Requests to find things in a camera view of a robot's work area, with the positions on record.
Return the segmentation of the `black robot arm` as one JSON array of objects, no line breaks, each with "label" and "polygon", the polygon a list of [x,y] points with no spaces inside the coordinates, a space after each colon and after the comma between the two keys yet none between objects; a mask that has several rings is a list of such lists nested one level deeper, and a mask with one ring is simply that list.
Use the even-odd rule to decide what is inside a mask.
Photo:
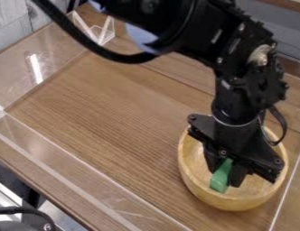
[{"label": "black robot arm", "polygon": [[152,55],[179,52],[216,74],[212,114],[188,116],[189,135],[204,144],[207,167],[228,168],[227,184],[240,187],[249,174],[276,182],[286,161],[264,126],[288,83],[272,31],[232,0],[92,0],[104,14],[128,24],[137,44]]}]

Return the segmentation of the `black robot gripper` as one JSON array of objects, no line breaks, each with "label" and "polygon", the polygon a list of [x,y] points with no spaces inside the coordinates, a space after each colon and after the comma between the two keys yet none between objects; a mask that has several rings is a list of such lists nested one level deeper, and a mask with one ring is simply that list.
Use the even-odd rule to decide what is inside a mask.
[{"label": "black robot gripper", "polygon": [[188,116],[189,135],[204,145],[207,167],[212,173],[232,159],[228,183],[240,188],[247,175],[256,174],[275,183],[286,167],[286,160],[264,138],[259,122],[228,126],[212,115]]}]

